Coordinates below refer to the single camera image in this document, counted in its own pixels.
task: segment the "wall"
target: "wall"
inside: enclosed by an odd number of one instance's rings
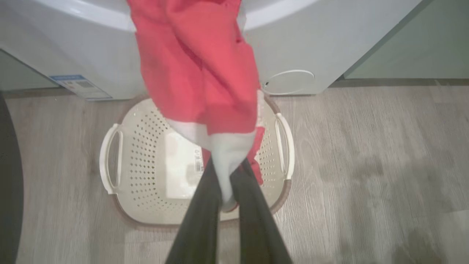
[[[58,87],[0,49],[0,92]]]
[[[469,78],[468,14],[468,0],[424,0],[344,77]]]

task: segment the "basket handle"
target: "basket handle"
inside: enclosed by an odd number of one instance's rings
[[[119,156],[117,160],[117,186],[114,186],[109,175],[109,149],[111,148],[111,141],[117,133],[119,134]],[[101,151],[99,153],[99,172],[104,189],[106,189],[108,194],[117,194],[119,191],[122,169],[122,138],[123,135],[120,130],[120,125],[114,124],[106,133],[103,144],[101,145]]]
[[[281,113],[277,113],[275,114],[275,116],[277,117],[277,120],[275,120],[275,131],[277,133],[277,144],[279,145],[280,167],[282,168],[286,179],[291,179],[293,175],[293,168],[295,167],[295,146],[293,144],[292,131]],[[282,127],[283,132],[285,133],[285,137],[287,139],[286,147],[288,157],[286,161],[283,158],[283,146],[280,134],[280,127]]]

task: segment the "label on basket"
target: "label on basket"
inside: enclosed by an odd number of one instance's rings
[[[165,135],[166,196],[190,199],[204,172],[202,149],[177,132]]]
[[[196,159],[196,162],[195,162],[196,171],[203,173],[204,172],[204,158],[202,157],[202,151],[200,149],[194,149],[194,157]]]

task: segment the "red towel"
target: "red towel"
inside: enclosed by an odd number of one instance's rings
[[[128,0],[148,93],[177,132],[216,154],[224,203],[233,200],[228,178],[252,148],[258,115],[256,63],[236,23],[240,2]]]

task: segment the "dark mat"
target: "dark mat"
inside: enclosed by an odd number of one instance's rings
[[[23,170],[15,129],[0,95],[0,263],[15,263],[23,223]]]

